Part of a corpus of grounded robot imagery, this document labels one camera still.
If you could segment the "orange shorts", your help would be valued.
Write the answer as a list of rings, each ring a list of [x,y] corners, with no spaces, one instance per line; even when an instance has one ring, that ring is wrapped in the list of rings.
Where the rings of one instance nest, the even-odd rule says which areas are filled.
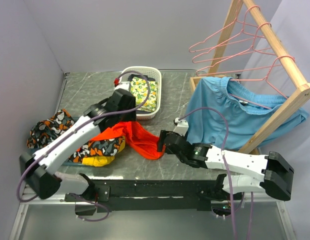
[[[157,149],[159,137],[145,130],[137,121],[120,122],[92,138],[88,148],[92,156],[111,157],[120,153],[126,146],[148,160],[157,160],[164,151]]]

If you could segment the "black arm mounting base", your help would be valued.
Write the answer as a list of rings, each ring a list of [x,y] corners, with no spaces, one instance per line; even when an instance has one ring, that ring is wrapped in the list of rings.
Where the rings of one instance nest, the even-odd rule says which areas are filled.
[[[225,174],[215,180],[91,180],[82,198],[110,211],[210,211],[213,201],[230,200],[222,188]]]

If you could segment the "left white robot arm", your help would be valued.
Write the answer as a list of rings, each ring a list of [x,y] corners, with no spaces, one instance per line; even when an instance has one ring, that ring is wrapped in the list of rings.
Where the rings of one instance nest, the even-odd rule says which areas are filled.
[[[119,122],[136,120],[136,98],[116,89],[112,96],[91,105],[77,122],[46,147],[19,157],[21,179],[42,200],[55,193],[76,194],[83,201],[95,197],[95,183],[83,173],[66,174],[59,167],[92,138]]]

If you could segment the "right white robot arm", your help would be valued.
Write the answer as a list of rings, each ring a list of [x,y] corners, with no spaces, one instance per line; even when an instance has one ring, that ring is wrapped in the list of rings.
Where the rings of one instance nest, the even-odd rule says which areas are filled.
[[[294,169],[278,152],[254,155],[221,150],[211,144],[191,144],[184,136],[167,130],[160,132],[157,150],[175,155],[193,168],[233,172],[231,177],[217,179],[218,184],[213,189],[219,199],[242,192],[266,193],[280,201],[291,199]]]

